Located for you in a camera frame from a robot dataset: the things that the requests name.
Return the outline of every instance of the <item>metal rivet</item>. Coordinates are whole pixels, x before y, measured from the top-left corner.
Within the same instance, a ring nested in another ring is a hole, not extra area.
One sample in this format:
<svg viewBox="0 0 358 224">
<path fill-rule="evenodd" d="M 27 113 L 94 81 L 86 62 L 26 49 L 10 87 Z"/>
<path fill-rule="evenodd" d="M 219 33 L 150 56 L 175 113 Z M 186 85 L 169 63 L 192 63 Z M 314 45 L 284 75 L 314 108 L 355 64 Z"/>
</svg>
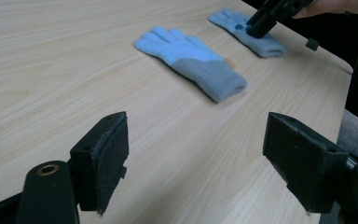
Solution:
<svg viewBox="0 0 358 224">
<path fill-rule="evenodd" d="M 58 171 L 59 166 L 56 164 L 45 165 L 37 171 L 38 175 L 52 175 Z"/>
</svg>

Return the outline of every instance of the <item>hand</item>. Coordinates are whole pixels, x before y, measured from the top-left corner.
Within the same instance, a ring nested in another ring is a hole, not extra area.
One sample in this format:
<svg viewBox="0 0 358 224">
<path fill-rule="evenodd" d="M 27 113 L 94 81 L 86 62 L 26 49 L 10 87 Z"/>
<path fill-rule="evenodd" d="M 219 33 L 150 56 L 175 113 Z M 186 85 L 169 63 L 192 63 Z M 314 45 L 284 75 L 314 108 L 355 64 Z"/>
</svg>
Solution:
<svg viewBox="0 0 358 224">
<path fill-rule="evenodd" d="M 314 0 L 309 6 L 302 8 L 294 18 L 307 18 L 323 13 L 344 13 L 345 11 L 358 14 L 358 0 Z"/>
</svg>

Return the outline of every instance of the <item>table surface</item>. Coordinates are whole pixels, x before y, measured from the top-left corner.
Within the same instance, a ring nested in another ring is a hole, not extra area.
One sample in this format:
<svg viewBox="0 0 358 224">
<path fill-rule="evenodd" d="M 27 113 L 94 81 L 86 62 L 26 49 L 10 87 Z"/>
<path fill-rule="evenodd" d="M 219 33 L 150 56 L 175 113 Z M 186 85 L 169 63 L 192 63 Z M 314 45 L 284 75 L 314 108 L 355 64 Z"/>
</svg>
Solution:
<svg viewBox="0 0 358 224">
<path fill-rule="evenodd" d="M 0 1 L 0 201 L 102 117 L 127 111 L 130 156 L 102 217 L 82 223 L 318 223 L 262 155 L 269 111 L 333 142 L 351 68 L 278 24 L 288 49 L 260 59 L 207 21 L 239 0 Z M 248 80 L 213 102 L 133 42 L 152 27 L 196 35 Z"/>
</svg>

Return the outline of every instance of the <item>glove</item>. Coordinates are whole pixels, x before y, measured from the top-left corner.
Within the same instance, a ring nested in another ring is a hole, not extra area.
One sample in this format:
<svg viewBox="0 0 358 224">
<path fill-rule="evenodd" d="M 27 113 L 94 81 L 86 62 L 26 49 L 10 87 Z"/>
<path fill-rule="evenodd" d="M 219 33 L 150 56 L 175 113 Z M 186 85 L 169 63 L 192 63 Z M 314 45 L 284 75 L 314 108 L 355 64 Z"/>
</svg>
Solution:
<svg viewBox="0 0 358 224">
<path fill-rule="evenodd" d="M 237 37 L 240 42 L 262 58 L 282 57 L 286 53 L 284 46 L 272 35 L 266 34 L 263 38 L 254 38 L 246 33 L 246 22 L 251 17 L 244 17 L 240 12 L 232 12 L 224 8 L 222 12 L 215 12 L 208 20 L 227 30 Z"/>
<path fill-rule="evenodd" d="M 217 103 L 246 88 L 245 78 L 195 36 L 156 27 L 136 40 L 134 47 L 155 56 L 197 83 Z"/>
</svg>

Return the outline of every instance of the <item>black tool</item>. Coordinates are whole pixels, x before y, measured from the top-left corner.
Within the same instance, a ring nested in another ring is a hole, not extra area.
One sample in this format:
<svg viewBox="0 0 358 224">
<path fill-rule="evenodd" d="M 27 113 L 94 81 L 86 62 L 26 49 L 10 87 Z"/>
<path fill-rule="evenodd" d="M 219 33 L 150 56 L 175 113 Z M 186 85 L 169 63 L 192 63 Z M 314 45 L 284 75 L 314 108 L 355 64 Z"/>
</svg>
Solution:
<svg viewBox="0 0 358 224">
<path fill-rule="evenodd" d="M 0 223 L 76 224 L 78 204 L 102 214 L 127 170 L 126 113 L 101 119 L 70 154 L 68 162 L 45 162 L 28 172 L 23 192 L 0 202 Z"/>
<path fill-rule="evenodd" d="M 263 155 L 310 213 L 341 215 L 358 223 L 358 158 L 297 119 L 269 113 Z"/>
<path fill-rule="evenodd" d="M 276 24 L 287 17 L 294 17 L 312 0 L 267 0 L 248 20 L 246 32 L 254 38 L 264 37 Z"/>
</svg>

